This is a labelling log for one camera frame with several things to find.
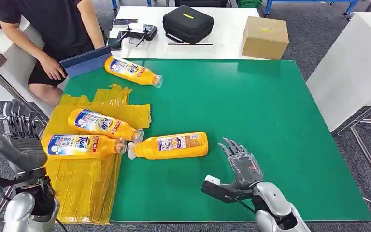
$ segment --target orange detergent bottle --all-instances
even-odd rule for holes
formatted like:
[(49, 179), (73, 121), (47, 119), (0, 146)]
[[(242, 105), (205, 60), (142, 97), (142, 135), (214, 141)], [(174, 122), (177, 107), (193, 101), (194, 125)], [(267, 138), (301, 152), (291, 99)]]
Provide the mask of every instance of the orange detergent bottle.
[(203, 132), (151, 137), (139, 144), (127, 145), (128, 157), (150, 160), (204, 156), (208, 152), (207, 135)]
[(135, 143), (141, 142), (144, 137), (143, 129), (135, 129), (122, 120), (80, 108), (71, 112), (68, 124), (85, 133), (123, 138)]
[(155, 75), (148, 68), (114, 56), (107, 58), (104, 68), (110, 74), (140, 85), (154, 85), (156, 88), (160, 88), (163, 84), (163, 76)]
[(126, 141), (104, 135), (56, 134), (42, 138), (48, 159), (85, 159), (126, 152)]

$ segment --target yellow plastic sheet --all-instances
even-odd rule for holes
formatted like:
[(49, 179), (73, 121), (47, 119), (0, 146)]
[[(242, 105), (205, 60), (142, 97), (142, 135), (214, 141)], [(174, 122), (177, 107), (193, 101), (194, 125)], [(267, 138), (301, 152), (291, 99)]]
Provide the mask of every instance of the yellow plastic sheet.
[[(131, 89), (113, 84), (98, 89), (93, 102), (87, 96), (62, 96), (43, 136), (81, 134), (67, 119), (76, 108), (118, 118), (134, 128), (148, 128), (150, 105), (128, 105)], [(60, 201), (57, 218), (62, 223), (109, 224), (116, 191), (121, 156), (111, 154), (96, 159), (57, 159), (49, 156), (45, 167)]]

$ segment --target green tabletop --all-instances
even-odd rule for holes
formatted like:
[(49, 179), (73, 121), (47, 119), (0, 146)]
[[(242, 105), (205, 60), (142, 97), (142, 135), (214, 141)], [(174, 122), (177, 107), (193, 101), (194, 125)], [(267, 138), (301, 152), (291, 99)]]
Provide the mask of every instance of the green tabletop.
[(240, 204), (201, 192), (207, 174), (222, 183), (234, 178), (217, 146), (222, 137), (254, 153), (265, 180), (281, 189), (305, 221), (371, 220), (293, 61), (133, 61), (163, 75), (162, 87), (140, 86), (100, 68), (70, 80), (65, 92), (92, 100), (96, 89), (111, 83), (131, 88), (129, 104), (151, 104), (145, 138), (202, 131), (209, 153), (164, 160), (124, 155), (111, 222), (252, 221), (254, 215)]

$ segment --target black t-shirt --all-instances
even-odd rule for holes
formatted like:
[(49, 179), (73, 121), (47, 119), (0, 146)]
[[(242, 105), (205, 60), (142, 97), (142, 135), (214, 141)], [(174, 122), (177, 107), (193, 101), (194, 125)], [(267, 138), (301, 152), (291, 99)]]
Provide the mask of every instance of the black t-shirt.
[(19, 23), (23, 15), (56, 49), (90, 43), (77, 4), (82, 0), (0, 0), (0, 21)]

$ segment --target brown box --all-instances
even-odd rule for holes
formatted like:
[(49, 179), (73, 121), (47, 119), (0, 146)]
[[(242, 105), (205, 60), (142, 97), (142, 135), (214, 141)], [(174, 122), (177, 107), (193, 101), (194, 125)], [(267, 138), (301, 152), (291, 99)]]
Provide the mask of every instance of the brown box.
[(243, 56), (280, 59), (288, 43), (285, 21), (248, 17), (243, 35)]

